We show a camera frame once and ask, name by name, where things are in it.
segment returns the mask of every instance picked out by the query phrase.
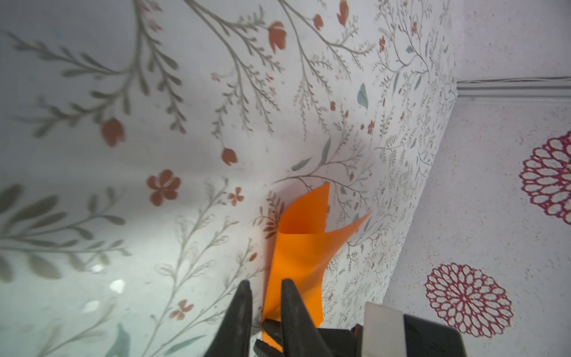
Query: red mandala print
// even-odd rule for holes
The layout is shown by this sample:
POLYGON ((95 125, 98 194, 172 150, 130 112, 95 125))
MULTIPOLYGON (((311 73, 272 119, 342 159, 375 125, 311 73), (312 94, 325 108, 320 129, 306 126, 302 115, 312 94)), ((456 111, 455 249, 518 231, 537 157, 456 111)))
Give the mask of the red mandala print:
POLYGON ((533 150, 524 166, 521 189, 529 201, 571 224, 571 131, 533 150))
POLYGON ((511 326, 512 302, 496 281, 467 265, 442 264, 424 285, 430 306, 448 325, 491 338, 511 326))

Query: folded orange paper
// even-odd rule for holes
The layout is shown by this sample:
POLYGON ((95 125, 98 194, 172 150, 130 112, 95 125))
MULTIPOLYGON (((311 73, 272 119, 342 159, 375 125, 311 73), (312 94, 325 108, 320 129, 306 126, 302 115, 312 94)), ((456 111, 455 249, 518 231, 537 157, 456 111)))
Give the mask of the folded orange paper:
MULTIPOLYGON (((308 192, 285 211, 278 227, 262 320, 280 320, 282 280, 292 279, 314 325, 319 327, 323 322, 323 273, 331 258, 370 215, 325 233, 329 186, 327 183, 308 192)), ((263 340, 282 350, 266 333, 263 340)))

